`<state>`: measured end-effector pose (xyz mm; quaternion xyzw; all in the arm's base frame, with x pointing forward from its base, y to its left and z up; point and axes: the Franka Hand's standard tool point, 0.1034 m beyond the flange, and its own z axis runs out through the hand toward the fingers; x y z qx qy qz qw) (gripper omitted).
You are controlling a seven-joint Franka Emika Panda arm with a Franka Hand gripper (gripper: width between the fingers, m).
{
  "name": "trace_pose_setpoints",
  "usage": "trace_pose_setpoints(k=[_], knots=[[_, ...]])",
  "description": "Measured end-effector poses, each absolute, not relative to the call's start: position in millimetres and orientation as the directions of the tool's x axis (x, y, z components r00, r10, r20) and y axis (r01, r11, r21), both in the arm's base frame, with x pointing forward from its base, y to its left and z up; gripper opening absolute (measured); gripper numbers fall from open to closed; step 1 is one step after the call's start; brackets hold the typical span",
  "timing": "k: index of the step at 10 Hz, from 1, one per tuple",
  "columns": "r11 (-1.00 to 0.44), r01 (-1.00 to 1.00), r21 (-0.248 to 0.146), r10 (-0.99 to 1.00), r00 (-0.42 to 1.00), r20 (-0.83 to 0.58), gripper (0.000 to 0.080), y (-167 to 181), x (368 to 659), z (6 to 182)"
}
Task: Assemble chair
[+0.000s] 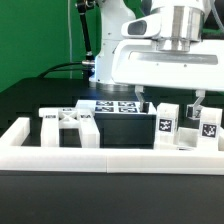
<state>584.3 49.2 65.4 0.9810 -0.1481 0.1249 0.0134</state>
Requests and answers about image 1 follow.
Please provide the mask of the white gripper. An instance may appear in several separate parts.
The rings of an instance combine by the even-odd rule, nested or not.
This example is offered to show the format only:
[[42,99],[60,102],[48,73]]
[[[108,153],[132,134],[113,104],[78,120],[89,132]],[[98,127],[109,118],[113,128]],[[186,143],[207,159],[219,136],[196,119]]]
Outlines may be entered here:
[[116,83],[135,85],[140,111],[149,112],[143,86],[197,90],[187,105],[186,117],[202,110],[205,91],[224,91],[224,40],[192,43],[189,52],[157,51],[152,40],[129,39],[119,43],[112,65]]

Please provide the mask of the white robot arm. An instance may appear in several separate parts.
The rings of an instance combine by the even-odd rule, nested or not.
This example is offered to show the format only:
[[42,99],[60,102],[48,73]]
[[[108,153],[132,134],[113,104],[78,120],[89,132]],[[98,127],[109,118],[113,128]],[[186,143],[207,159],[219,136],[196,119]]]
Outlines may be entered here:
[[128,85],[193,89],[200,110],[207,91],[224,91],[224,40],[204,39],[202,29],[221,0],[141,0],[143,16],[124,0],[96,0],[101,50],[91,82],[108,90]]

